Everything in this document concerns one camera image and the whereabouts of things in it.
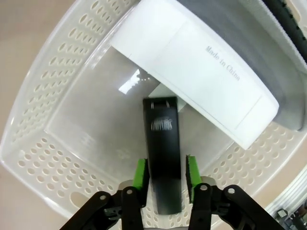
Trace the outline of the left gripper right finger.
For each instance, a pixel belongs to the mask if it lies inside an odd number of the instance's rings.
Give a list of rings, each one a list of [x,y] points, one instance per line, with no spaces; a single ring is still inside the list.
[[[217,215],[234,230],[277,230],[278,222],[238,185],[223,190],[203,182],[194,156],[186,156],[186,180],[192,204],[189,230],[210,230]]]

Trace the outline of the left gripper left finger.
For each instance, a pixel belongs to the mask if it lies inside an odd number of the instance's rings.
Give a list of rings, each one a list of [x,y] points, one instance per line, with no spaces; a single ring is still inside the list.
[[[96,192],[62,227],[62,230],[109,230],[121,221],[123,230],[142,230],[141,209],[149,187],[148,160],[138,160],[132,185],[111,195]]]

